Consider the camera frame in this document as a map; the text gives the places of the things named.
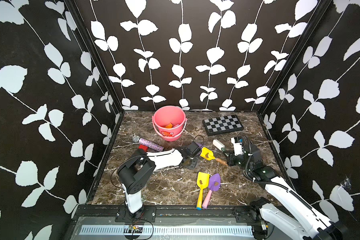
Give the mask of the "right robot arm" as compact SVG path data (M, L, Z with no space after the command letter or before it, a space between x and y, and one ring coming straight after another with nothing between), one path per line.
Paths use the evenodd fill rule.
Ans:
M229 166L241 167L244 176L275 197L288 214L265 198L251 202L255 221L271 223L292 240L344 240L348 229L333 222L297 194L284 178L264 164L260 150L247 141L237 143L232 151L224 151Z

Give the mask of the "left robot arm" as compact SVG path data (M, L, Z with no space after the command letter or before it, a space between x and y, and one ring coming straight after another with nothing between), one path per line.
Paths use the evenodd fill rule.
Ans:
M142 189L153 172L168 167L184 167L193 170L198 162L202 145L191 142L168 151L147 153L137 149L134 154L119 166L117 175L125 191L125 204L132 215L143 211Z

